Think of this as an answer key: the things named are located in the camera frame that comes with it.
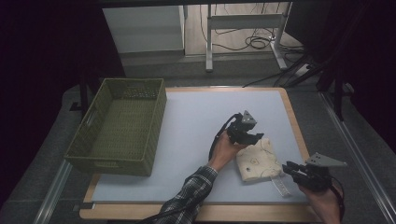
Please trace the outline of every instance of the crumpled towel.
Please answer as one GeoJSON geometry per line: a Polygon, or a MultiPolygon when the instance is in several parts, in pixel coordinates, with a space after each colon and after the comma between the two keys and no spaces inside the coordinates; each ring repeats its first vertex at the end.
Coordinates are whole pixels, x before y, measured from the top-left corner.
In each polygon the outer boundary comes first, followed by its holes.
{"type": "Polygon", "coordinates": [[[244,181],[280,175],[282,167],[268,138],[248,146],[236,154],[236,163],[244,181]]]}

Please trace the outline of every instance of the table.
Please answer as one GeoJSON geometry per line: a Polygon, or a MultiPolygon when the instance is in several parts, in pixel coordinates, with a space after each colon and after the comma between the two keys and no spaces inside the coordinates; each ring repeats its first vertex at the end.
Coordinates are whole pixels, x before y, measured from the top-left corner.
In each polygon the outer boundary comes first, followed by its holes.
{"type": "MultiPolygon", "coordinates": [[[[303,136],[294,116],[289,97],[281,88],[170,88],[174,91],[279,91],[287,111],[290,126],[304,160],[309,158],[303,136]]],[[[92,203],[92,195],[100,175],[94,175],[80,209],[80,216],[86,219],[142,219],[157,214],[161,204],[142,203],[92,203]]],[[[294,204],[205,204],[197,221],[276,221],[276,222],[317,222],[312,208],[306,203],[294,204]]]]}

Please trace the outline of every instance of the plaid shirt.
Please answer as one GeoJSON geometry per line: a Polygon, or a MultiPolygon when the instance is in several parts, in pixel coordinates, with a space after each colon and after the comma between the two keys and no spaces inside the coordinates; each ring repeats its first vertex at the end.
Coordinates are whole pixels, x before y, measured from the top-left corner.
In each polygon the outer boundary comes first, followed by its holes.
{"type": "Polygon", "coordinates": [[[202,205],[203,197],[212,190],[213,182],[218,173],[209,166],[200,167],[193,175],[186,178],[181,191],[173,199],[163,204],[161,212],[178,209],[186,204],[195,203],[195,206],[175,213],[169,217],[159,219],[156,224],[190,224],[197,217],[202,205]]]}

